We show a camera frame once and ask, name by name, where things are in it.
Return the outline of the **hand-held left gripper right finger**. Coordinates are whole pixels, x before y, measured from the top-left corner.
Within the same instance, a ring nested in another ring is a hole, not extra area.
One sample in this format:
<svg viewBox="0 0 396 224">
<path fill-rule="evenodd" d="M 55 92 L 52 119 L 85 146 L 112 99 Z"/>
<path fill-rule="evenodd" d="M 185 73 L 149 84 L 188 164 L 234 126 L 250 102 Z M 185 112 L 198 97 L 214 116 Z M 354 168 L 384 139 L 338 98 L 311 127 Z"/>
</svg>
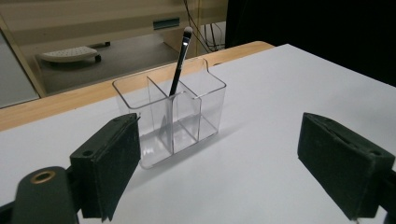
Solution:
<svg viewBox="0 0 396 224">
<path fill-rule="evenodd" d="M 373 218 L 379 208 L 396 221 L 396 156 L 320 115 L 302 118 L 298 159 L 350 220 Z"/>
</svg>

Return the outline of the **black makeup brush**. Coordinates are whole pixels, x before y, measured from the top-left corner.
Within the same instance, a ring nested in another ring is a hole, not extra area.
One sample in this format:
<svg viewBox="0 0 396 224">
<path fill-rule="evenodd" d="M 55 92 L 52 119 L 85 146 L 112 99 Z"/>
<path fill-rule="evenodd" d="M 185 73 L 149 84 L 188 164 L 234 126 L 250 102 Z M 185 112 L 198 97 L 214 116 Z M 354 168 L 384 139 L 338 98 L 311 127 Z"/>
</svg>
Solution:
<svg viewBox="0 0 396 224">
<path fill-rule="evenodd" d="M 190 26 L 186 27 L 183 31 L 180 51 L 179 51 L 179 55 L 178 55 L 178 59 L 177 59 L 177 67 L 176 67 L 174 77 L 172 80 L 171 89 L 169 91 L 170 96 L 173 96 L 177 91 L 177 84 L 178 84 L 178 81 L 179 81 L 179 78 L 181 75 L 182 66 L 183 66 L 185 57 L 187 55 L 189 44 L 191 42 L 192 33 L 193 33 L 193 30 Z"/>
</svg>

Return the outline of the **white board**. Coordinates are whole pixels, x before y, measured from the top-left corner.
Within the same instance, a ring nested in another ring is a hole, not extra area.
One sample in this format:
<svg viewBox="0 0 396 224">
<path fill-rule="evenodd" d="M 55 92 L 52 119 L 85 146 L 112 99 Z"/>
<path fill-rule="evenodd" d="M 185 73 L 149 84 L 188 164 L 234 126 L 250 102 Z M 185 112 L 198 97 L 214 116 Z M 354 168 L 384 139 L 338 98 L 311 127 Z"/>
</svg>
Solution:
<svg viewBox="0 0 396 224">
<path fill-rule="evenodd" d="M 219 132 L 137 169 L 111 224 L 350 224 L 297 157 L 302 116 L 396 154 L 396 88 L 290 45 L 216 65 Z"/>
</svg>

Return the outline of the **wooden table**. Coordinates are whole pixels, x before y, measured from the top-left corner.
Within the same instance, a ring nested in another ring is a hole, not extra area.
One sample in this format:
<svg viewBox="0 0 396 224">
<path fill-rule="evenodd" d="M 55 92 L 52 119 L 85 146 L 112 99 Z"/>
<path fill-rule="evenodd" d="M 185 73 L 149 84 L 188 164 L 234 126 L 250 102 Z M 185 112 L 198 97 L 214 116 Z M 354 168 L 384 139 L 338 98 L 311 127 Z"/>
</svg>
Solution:
<svg viewBox="0 0 396 224">
<path fill-rule="evenodd" d="M 202 55 L 202 58 L 207 60 L 209 66 L 213 66 L 272 49 L 273 47 L 273 45 L 266 42 L 254 41 L 237 47 L 207 53 Z M 112 98 L 116 95 L 116 91 L 112 86 L 113 81 L 114 79 L 110 79 L 88 87 L 2 108 L 0 109 L 0 132 Z"/>
</svg>

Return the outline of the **clear acrylic organizer box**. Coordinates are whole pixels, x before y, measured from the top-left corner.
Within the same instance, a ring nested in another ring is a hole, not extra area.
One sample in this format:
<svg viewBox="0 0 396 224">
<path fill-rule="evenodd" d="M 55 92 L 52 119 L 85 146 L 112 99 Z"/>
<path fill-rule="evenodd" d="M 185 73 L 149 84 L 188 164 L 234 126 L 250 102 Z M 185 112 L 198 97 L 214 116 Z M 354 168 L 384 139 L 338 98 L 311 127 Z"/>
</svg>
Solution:
<svg viewBox="0 0 396 224">
<path fill-rule="evenodd" d="M 204 58 L 184 62 L 171 94 L 174 63 L 113 82 L 122 114 L 139 117 L 140 165 L 149 169 L 219 132 L 226 84 Z"/>
</svg>

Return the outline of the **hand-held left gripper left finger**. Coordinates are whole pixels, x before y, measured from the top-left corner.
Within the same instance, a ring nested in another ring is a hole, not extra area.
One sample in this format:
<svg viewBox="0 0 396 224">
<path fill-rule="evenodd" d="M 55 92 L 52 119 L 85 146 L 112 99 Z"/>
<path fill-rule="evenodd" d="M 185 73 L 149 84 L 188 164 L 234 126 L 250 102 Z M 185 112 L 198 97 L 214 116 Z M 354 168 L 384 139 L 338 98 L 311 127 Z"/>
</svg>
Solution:
<svg viewBox="0 0 396 224">
<path fill-rule="evenodd" d="M 138 116 L 110 120 L 70 155 L 85 218 L 113 218 L 140 161 Z"/>
</svg>

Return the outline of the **black curtain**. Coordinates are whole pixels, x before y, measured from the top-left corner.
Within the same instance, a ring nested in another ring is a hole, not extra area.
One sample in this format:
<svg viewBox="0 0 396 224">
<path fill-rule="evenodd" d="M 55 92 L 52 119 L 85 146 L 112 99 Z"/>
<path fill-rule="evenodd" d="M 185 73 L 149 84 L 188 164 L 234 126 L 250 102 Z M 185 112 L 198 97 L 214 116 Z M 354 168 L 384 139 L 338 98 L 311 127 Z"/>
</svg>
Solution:
<svg viewBox="0 0 396 224">
<path fill-rule="evenodd" d="M 291 44 L 396 87 L 396 0 L 229 0 L 225 46 Z"/>
</svg>

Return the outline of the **wooden desk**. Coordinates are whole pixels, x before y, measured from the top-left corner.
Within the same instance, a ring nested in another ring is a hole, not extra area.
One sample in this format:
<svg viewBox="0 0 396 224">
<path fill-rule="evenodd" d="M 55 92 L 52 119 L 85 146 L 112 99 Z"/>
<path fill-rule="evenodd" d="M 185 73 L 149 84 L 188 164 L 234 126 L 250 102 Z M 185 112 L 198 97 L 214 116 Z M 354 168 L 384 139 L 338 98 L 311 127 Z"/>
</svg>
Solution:
<svg viewBox="0 0 396 224">
<path fill-rule="evenodd" d="M 40 97 L 36 56 L 225 21 L 229 0 L 0 0 L 0 30 Z"/>
</svg>

